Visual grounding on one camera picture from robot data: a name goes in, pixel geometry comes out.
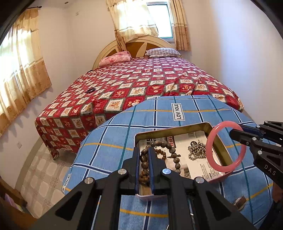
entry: curtain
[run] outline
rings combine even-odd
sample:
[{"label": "curtain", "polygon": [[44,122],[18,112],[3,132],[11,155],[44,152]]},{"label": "curtain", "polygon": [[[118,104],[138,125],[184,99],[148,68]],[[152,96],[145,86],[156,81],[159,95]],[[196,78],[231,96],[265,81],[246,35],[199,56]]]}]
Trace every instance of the curtain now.
[{"label": "curtain", "polygon": [[126,51],[126,43],[145,36],[158,36],[157,27],[143,0],[106,0],[120,51]]},{"label": "curtain", "polygon": [[33,98],[51,86],[37,19],[37,8],[23,12],[0,45],[0,136]]},{"label": "curtain", "polygon": [[177,50],[191,50],[185,10],[181,0],[169,0],[173,17],[172,31]]}]

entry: electrical socket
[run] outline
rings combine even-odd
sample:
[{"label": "electrical socket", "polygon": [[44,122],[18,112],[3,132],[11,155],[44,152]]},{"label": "electrical socket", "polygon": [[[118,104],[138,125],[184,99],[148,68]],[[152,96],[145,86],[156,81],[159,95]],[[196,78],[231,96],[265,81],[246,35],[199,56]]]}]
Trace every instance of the electrical socket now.
[{"label": "electrical socket", "polygon": [[22,146],[23,146],[23,145],[22,145],[20,142],[17,143],[17,147],[18,147],[19,149],[20,149]]}]

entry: bed sheet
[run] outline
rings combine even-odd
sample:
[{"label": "bed sheet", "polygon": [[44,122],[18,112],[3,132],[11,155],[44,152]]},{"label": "bed sheet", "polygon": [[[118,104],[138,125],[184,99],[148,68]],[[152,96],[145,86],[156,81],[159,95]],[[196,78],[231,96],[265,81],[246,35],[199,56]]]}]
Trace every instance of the bed sheet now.
[{"label": "bed sheet", "polygon": [[[181,104],[183,121],[174,121],[172,103]],[[87,177],[97,180],[121,168],[123,161],[132,157],[137,133],[201,122],[215,126],[225,120],[253,127],[256,125],[239,111],[210,95],[155,97],[144,101],[114,116],[87,136],[65,175],[62,191],[67,194]],[[231,140],[230,130],[221,130],[219,137],[234,161],[241,146]],[[231,203],[239,197],[246,197],[248,201],[241,213],[258,228],[272,204],[272,184],[271,179],[253,165],[253,156],[247,147],[243,162],[226,180],[214,184],[214,187]],[[166,199],[144,202],[135,196],[122,196],[119,229],[164,230],[167,225]]]},{"label": "bed sheet", "polygon": [[243,109],[232,90],[184,59],[134,58],[77,79],[44,109],[35,125],[55,159],[58,150],[77,153],[90,131],[146,99],[205,94],[237,110]]}]

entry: pink bangle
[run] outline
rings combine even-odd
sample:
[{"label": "pink bangle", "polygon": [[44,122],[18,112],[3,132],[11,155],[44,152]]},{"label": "pink bangle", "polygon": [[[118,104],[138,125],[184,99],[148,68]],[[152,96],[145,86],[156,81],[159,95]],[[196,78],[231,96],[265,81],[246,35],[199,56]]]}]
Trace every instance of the pink bangle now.
[{"label": "pink bangle", "polygon": [[242,127],[239,126],[237,123],[233,121],[223,121],[212,129],[212,131],[208,135],[208,138],[206,141],[206,147],[205,147],[205,153],[206,153],[206,158],[207,158],[208,163],[211,165],[212,168],[222,173],[234,171],[234,169],[242,162],[242,160],[244,159],[245,153],[246,153],[246,146],[242,144],[240,154],[238,158],[232,164],[228,166],[221,166],[215,162],[212,156],[212,144],[218,132],[225,127],[230,127],[233,129],[243,131]]}]

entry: newspaper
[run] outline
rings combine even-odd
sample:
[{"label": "newspaper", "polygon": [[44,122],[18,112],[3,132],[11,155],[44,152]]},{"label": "newspaper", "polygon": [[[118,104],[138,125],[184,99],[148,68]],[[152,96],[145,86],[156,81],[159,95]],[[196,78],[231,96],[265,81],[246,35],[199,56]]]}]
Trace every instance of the newspaper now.
[{"label": "newspaper", "polygon": [[[190,151],[188,150],[188,146],[191,146],[192,141],[201,142],[206,144],[207,138],[203,131],[197,131],[193,133],[186,133],[180,134],[176,136],[169,136],[157,139],[147,139],[147,140],[140,140],[138,146],[140,151],[142,151],[147,144],[150,144],[152,141],[157,140],[165,140],[172,145],[176,149],[177,157],[180,159],[181,164],[181,176],[194,179],[198,176],[203,177],[207,181],[212,179],[216,179],[220,176],[223,176],[225,173],[218,172],[214,170],[210,164],[208,163],[206,158],[197,158],[196,160],[189,159]],[[161,149],[162,151],[166,152],[167,159],[165,160],[166,167],[171,170],[175,169],[175,163],[173,162],[173,158],[171,158],[171,153],[167,148],[155,147],[155,149]],[[214,149],[212,149],[213,158],[215,162],[221,165],[217,154],[215,153]]]}]

